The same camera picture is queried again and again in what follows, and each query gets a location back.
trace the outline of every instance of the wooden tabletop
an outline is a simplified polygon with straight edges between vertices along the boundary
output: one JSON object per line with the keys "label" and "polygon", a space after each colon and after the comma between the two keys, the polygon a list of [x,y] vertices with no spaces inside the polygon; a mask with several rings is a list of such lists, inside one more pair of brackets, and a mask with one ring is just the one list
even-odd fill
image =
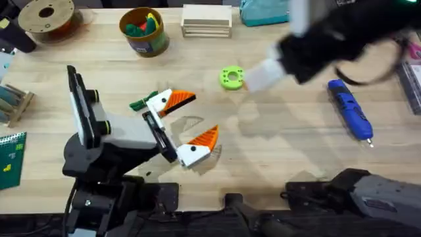
{"label": "wooden tabletop", "polygon": [[[167,87],[197,99],[164,119],[178,142],[188,142],[219,125],[217,154],[192,170],[162,156],[132,170],[148,182],[180,184],[180,210],[215,210],[227,192],[240,192],[260,209],[287,208],[279,193],[290,180],[330,179],[347,167],[421,184],[421,118],[414,116],[398,79],[365,88],[350,87],[374,127],[374,148],[357,142],[343,127],[328,99],[331,68],[303,86],[292,77],[253,95],[229,92],[218,82],[222,68],[250,68],[266,49],[288,33],[287,24],[248,28],[233,15],[232,39],[182,37],[181,9],[159,9],[170,38],[158,57],[139,57],[119,32],[128,9],[93,10],[93,22],[71,40],[18,53],[3,83],[36,94],[16,128],[28,132],[19,187],[0,191],[0,213],[62,212],[73,178],[63,176],[63,148],[75,133],[66,65],[97,89],[104,108],[140,116],[128,104]],[[343,65],[359,80],[381,74],[393,61],[392,43],[370,47],[362,60]]]}

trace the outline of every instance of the cable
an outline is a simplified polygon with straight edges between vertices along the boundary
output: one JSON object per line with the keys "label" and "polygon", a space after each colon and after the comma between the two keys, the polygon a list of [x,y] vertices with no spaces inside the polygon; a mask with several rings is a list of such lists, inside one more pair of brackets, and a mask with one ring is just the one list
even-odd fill
{"label": "cable", "polygon": [[[197,220],[202,219],[202,218],[211,217],[213,215],[221,214],[224,211],[225,210],[221,210],[221,211],[215,211],[215,212],[211,212],[211,213],[206,213],[206,214],[203,214],[203,215],[192,216],[190,218],[187,217],[186,222],[187,223],[191,223],[193,221],[197,221]],[[167,220],[167,221],[161,221],[161,220],[150,219],[150,218],[147,218],[145,220],[146,221],[150,221],[150,222],[154,222],[154,223],[160,223],[160,224],[166,224],[166,223],[180,223],[181,224],[183,222],[183,221],[181,221],[181,220],[179,220],[177,218],[176,219],[170,219],[170,220]]]}
{"label": "cable", "polygon": [[324,201],[320,201],[318,199],[315,199],[315,198],[312,198],[312,197],[307,197],[307,196],[298,194],[296,192],[291,192],[291,191],[284,191],[280,194],[280,196],[281,196],[282,199],[288,199],[289,196],[291,196],[291,197],[300,198],[300,199],[303,199],[303,200],[306,200],[308,202],[312,202],[312,203],[315,203],[315,204],[318,204],[318,205],[321,205],[321,206],[326,205],[326,202],[324,202]]}
{"label": "cable", "polygon": [[73,183],[73,187],[72,187],[72,189],[71,189],[71,191],[68,195],[68,198],[67,198],[66,207],[64,208],[63,222],[62,222],[62,226],[61,226],[61,236],[62,237],[67,237],[66,223],[67,223],[68,213],[70,211],[70,204],[72,203],[73,196],[76,193],[77,182],[78,182],[78,180],[75,179],[75,181]]}
{"label": "cable", "polygon": [[351,86],[368,86],[368,85],[378,84],[378,83],[393,79],[392,76],[395,74],[396,70],[401,65],[401,62],[405,57],[405,53],[407,52],[408,45],[409,45],[409,39],[405,36],[402,39],[395,39],[395,42],[399,46],[399,52],[397,53],[395,61],[390,66],[389,70],[387,70],[387,72],[385,72],[383,75],[375,79],[371,79],[371,81],[368,81],[368,82],[357,82],[350,79],[347,75],[345,75],[337,66],[334,66],[336,76],[342,79],[346,84],[351,85]]}
{"label": "cable", "polygon": [[23,233],[0,234],[0,236],[2,236],[2,237],[3,236],[4,237],[21,237],[21,236],[29,236],[29,235],[32,235],[32,234],[37,234],[41,231],[44,231],[44,230],[50,228],[50,224],[51,224],[51,221],[53,220],[53,217],[54,217],[54,215],[51,215],[48,218],[48,221],[36,230],[30,231],[30,232],[23,232]]}

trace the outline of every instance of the green object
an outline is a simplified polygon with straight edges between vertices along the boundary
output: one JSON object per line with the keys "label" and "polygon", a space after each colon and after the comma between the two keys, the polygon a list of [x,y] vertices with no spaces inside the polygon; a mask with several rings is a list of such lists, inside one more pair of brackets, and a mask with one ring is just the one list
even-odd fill
{"label": "green object", "polygon": [[152,34],[157,29],[153,18],[148,18],[146,22],[145,36]]}
{"label": "green object", "polygon": [[139,110],[145,108],[146,107],[146,102],[149,101],[152,97],[154,97],[156,95],[158,95],[158,92],[157,91],[152,92],[147,97],[145,97],[145,98],[143,98],[143,99],[141,99],[139,101],[133,102],[129,106],[134,111],[139,111]]}
{"label": "green object", "polygon": [[0,190],[19,186],[26,132],[0,138]]}
{"label": "green object", "polygon": [[243,86],[243,73],[244,70],[239,66],[227,66],[219,74],[219,82],[227,90],[238,90]]}
{"label": "green object", "polygon": [[127,24],[126,25],[126,35],[132,36],[132,37],[143,37],[145,34],[143,33],[143,30],[139,28],[138,26],[135,26],[133,24]]}

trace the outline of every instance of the blue tool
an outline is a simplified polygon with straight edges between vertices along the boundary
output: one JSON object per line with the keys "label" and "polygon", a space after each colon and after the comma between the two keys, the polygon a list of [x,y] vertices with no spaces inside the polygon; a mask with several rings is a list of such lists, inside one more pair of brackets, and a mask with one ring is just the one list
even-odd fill
{"label": "blue tool", "polygon": [[370,147],[374,147],[371,140],[373,128],[347,86],[342,80],[331,80],[328,89],[354,137],[366,140]]}

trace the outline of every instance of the green ring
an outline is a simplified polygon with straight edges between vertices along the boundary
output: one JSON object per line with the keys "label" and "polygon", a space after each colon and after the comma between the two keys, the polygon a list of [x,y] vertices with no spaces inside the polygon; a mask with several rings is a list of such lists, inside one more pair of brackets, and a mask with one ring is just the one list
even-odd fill
{"label": "green ring", "polygon": [[[228,78],[229,74],[235,74],[237,77],[235,80]],[[219,74],[219,83],[227,90],[238,90],[243,86],[243,75],[244,70],[239,66],[227,66],[222,69]]]}

